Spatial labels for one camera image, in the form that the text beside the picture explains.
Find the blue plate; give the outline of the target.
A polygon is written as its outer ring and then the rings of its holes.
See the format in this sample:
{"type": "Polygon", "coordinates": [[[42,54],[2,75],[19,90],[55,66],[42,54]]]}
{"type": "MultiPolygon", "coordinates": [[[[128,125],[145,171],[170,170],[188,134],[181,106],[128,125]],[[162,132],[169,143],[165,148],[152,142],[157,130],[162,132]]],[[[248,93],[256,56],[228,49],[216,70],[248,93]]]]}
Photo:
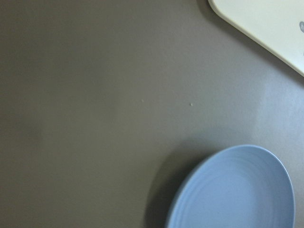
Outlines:
{"type": "Polygon", "coordinates": [[[167,228],[292,228],[295,197],[289,174],[255,145],[224,149],[199,163],[179,187],[167,228]]]}

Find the cream rabbit tray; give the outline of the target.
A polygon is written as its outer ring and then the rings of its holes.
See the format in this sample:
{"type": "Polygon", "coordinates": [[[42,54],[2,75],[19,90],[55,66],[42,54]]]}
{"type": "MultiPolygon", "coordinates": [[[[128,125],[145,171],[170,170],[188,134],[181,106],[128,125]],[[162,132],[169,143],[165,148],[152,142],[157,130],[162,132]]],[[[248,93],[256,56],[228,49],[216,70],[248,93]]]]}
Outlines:
{"type": "Polygon", "coordinates": [[[214,12],[304,74],[304,2],[302,0],[211,0],[214,12]]]}

